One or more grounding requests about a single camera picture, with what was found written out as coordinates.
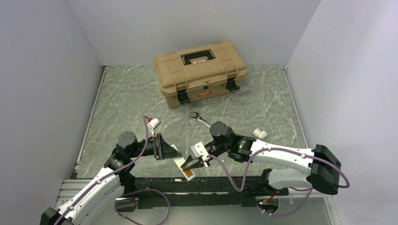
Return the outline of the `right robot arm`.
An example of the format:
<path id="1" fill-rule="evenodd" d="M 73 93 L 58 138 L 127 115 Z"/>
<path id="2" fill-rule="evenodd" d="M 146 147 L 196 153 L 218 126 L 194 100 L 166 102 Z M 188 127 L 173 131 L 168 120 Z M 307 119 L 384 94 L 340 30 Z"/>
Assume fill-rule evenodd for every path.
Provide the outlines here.
<path id="1" fill-rule="evenodd" d="M 231 127 L 218 121 L 209 128 L 213 138 L 208 144 L 199 142 L 188 150 L 183 171 L 209 167 L 211 160 L 227 153 L 228 157 L 246 163 L 242 181 L 245 182 L 250 163 L 266 163 L 283 166 L 283 170 L 265 169 L 259 181 L 259 190 L 269 195 L 283 188 L 313 188 L 326 195 L 336 195 L 341 162 L 324 145 L 315 148 L 292 148 L 270 144 L 259 139 L 236 134 Z"/>

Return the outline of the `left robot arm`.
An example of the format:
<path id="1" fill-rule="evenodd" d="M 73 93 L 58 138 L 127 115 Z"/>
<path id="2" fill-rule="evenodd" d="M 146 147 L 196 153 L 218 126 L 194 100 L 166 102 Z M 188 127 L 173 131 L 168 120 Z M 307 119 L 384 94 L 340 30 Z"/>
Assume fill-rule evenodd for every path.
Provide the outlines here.
<path id="1" fill-rule="evenodd" d="M 128 197 L 136 190 L 135 177 L 130 173 L 139 156 L 156 160 L 174 159 L 182 153 L 165 142 L 161 134 L 137 141 L 127 131 L 120 135 L 112 155 L 98 174 L 65 204 L 48 208 L 41 216 L 42 225 L 88 225 L 120 196 Z"/>

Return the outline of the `white pipe elbow fitting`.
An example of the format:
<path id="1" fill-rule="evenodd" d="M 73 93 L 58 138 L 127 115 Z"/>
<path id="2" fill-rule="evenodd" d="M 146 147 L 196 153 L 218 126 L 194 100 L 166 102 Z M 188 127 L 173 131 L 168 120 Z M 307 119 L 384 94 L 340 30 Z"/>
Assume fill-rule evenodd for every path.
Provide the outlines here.
<path id="1" fill-rule="evenodd" d="M 252 134 L 255 136 L 255 138 L 257 139 L 264 139 L 265 137 L 267 137 L 267 132 L 265 130 L 260 130 L 260 129 L 255 129 Z"/>

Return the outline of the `white air conditioner remote control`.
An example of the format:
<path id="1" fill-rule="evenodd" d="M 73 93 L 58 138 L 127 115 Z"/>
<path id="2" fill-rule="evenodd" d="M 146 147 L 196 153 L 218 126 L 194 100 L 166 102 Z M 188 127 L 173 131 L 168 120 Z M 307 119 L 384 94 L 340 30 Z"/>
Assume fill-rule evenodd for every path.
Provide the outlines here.
<path id="1" fill-rule="evenodd" d="M 184 171 L 184 169 L 186 169 L 187 166 L 186 165 L 183 166 L 184 162 L 186 161 L 186 159 L 183 156 L 174 157 L 173 161 L 175 162 L 178 169 L 180 170 L 180 172 L 183 174 L 183 176 L 187 181 L 191 181 L 192 179 L 195 178 L 196 175 L 192 170 Z"/>

